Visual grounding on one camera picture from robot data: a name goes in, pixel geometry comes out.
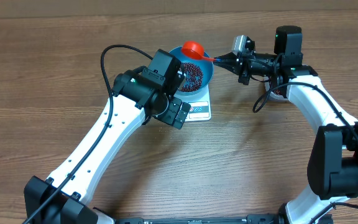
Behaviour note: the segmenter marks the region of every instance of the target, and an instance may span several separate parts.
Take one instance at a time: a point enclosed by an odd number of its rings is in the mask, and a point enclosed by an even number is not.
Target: bowl
[[[170,52],[173,56],[175,56],[177,59],[179,59],[182,63],[190,62],[200,67],[201,71],[203,72],[203,81],[201,82],[201,88],[196,91],[191,92],[183,92],[183,91],[177,91],[176,94],[182,95],[182,96],[189,96],[194,95],[196,93],[199,93],[203,88],[205,88],[209,82],[212,80],[212,76],[214,74],[214,65],[212,62],[208,62],[206,60],[194,60],[186,55],[184,55],[181,52],[181,46],[177,47],[175,49],[172,49]]]

